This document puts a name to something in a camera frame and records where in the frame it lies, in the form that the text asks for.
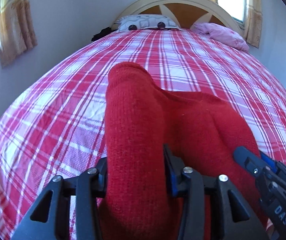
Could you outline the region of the black object beside bed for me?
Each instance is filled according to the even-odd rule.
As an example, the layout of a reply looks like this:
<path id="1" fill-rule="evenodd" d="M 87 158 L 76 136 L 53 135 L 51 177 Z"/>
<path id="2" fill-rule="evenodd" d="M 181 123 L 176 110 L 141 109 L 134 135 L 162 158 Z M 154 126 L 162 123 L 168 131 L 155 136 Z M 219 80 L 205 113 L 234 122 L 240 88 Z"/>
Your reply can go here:
<path id="1" fill-rule="evenodd" d="M 111 27 L 106 27 L 104 29 L 102 29 L 99 33 L 93 35 L 91 42 L 95 42 L 109 34 L 111 34 L 112 32 L 114 32 L 115 30 L 112 30 Z"/>

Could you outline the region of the beige left side curtain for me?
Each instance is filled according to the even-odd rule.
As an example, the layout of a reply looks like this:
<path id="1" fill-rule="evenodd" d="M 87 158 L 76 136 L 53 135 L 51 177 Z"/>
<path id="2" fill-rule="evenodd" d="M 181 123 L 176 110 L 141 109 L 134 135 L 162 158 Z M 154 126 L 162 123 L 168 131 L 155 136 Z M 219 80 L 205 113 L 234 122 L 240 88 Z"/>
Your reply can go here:
<path id="1" fill-rule="evenodd" d="M 29 0 L 0 0 L 1 66 L 37 45 Z"/>

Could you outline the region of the white patterned pillow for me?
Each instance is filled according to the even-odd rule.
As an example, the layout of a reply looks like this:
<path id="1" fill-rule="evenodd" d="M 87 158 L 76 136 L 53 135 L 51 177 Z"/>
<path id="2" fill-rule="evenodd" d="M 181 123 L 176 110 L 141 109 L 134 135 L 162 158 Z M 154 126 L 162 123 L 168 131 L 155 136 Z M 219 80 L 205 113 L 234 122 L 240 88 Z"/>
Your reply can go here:
<path id="1" fill-rule="evenodd" d="M 170 30 L 181 28 L 169 17 L 157 14 L 128 15 L 115 21 L 117 31 L 133 31 L 145 29 Z"/>

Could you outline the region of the red knitted feather-pattern sweater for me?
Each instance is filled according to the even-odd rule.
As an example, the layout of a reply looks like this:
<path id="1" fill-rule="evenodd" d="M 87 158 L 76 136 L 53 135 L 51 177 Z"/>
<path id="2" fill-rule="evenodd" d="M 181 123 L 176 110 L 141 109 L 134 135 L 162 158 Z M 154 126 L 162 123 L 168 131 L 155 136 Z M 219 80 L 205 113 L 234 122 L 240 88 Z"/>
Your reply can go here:
<path id="1" fill-rule="evenodd" d="M 104 239 L 176 239 L 182 201 L 167 194 L 163 146 L 200 174 L 226 174 L 263 225 L 254 178 L 232 154 L 259 154 L 255 137 L 231 104 L 203 92 L 170 92 L 140 65 L 123 62 L 108 74 L 105 142 L 108 181 L 99 205 Z"/>

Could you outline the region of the cream wooden headboard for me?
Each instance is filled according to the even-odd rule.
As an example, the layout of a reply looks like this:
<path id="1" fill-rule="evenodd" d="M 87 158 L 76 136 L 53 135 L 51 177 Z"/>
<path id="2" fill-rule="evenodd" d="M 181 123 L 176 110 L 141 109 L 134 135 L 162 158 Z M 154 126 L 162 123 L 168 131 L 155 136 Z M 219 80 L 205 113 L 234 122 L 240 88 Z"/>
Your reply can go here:
<path id="1" fill-rule="evenodd" d="M 211 0 L 137 0 L 124 9 L 117 18 L 137 14 L 165 15 L 183 29 L 189 29 L 196 22 L 209 22 L 223 25 L 242 34 L 237 21 Z"/>

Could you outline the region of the red white plaid bedspread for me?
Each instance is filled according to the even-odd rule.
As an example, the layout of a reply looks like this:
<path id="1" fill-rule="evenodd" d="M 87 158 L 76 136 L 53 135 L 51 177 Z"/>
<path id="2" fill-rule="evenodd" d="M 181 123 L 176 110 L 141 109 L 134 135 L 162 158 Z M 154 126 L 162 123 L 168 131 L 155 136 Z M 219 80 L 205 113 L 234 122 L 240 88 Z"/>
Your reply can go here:
<path id="1" fill-rule="evenodd" d="M 106 156 L 108 72 L 123 61 L 140 64 L 165 90 L 230 103 L 259 148 L 286 164 L 286 90 L 259 60 L 189 30 L 115 32 L 61 61 L 0 118 L 1 239 L 53 176 L 76 176 Z"/>

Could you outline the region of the pink pillow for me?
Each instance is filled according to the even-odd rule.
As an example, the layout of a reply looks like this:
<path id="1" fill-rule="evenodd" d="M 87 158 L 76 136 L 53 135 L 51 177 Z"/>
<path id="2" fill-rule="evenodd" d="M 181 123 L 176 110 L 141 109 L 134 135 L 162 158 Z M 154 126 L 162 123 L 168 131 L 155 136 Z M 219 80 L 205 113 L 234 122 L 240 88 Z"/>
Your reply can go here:
<path id="1" fill-rule="evenodd" d="M 203 35 L 229 47 L 249 52 L 249 46 L 244 38 L 237 32 L 215 23 L 194 23 L 190 30 L 198 35 Z"/>

